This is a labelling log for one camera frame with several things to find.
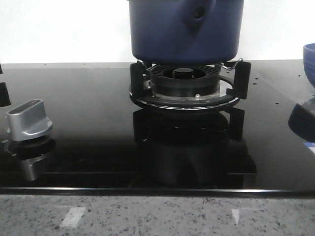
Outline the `black left burner grate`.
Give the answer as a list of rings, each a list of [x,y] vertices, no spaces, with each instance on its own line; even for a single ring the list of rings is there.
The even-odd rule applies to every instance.
[[[10,97],[8,94],[7,86],[5,82],[0,82],[0,106],[6,107],[11,105]]]

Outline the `blue white sticker label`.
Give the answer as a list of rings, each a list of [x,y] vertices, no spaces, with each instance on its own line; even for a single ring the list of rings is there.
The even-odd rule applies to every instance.
[[[315,143],[304,142],[304,145],[315,155]]]

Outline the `dark blue cooking pot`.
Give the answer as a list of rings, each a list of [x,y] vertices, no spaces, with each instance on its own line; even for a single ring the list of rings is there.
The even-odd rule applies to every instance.
[[[244,1],[130,0],[131,50],[156,64],[207,65],[237,55]]]

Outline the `silver stove control knob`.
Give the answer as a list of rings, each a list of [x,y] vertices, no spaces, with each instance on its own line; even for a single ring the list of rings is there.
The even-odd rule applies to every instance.
[[[42,99],[27,101],[6,113],[8,134],[13,141],[25,141],[48,135],[53,128]]]

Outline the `black glass gas cooktop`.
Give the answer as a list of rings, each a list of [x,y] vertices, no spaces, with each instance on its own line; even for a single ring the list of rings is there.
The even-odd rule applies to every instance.
[[[300,60],[251,61],[249,92],[227,111],[146,111],[129,65],[7,64],[0,79],[3,194],[315,196],[314,89]],[[53,128],[13,141],[6,113],[42,99]]]

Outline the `light blue plastic bowl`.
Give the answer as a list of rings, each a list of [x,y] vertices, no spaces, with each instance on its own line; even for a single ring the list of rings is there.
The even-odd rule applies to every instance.
[[[315,87],[315,43],[303,46],[303,64],[308,81]]]

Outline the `black pot support grate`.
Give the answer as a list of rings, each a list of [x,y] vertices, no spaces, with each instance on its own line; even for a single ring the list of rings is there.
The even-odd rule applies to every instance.
[[[143,108],[174,111],[223,110],[247,98],[251,64],[242,59],[206,65],[219,72],[219,89],[209,95],[193,97],[166,96],[152,90],[150,72],[159,64],[138,61],[130,65],[129,94],[133,103]]]

